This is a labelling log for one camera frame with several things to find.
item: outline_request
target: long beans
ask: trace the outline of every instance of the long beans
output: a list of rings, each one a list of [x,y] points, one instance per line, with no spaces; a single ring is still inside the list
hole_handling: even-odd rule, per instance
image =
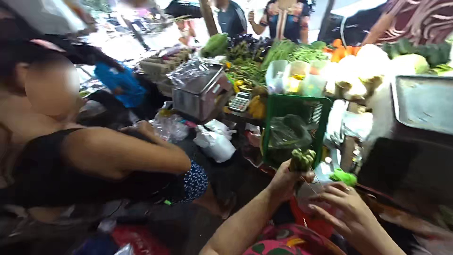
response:
[[[261,70],[266,70],[272,61],[287,59],[296,47],[297,44],[287,39],[275,41],[261,64]]]

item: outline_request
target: red bag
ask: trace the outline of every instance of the red bag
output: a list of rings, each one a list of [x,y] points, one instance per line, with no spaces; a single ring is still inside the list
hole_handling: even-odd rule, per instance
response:
[[[131,244],[134,255],[170,255],[170,251],[144,226],[117,225],[112,237],[119,247]]]

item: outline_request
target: floral top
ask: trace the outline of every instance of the floral top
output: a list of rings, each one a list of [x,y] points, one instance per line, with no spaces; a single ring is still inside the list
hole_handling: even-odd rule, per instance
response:
[[[306,0],[298,0],[296,4],[286,10],[279,8],[279,0],[267,3],[260,25],[269,26],[271,38],[288,38],[298,43],[300,31],[308,28],[308,18],[312,7]]]
[[[296,224],[268,226],[244,255],[345,255],[329,239]]]

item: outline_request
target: cabbage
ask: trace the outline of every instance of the cabbage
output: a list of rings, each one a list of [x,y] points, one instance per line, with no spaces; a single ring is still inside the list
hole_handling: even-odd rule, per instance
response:
[[[424,74],[429,71],[428,62],[423,56],[418,54],[398,56],[392,60],[392,65],[396,74]]]

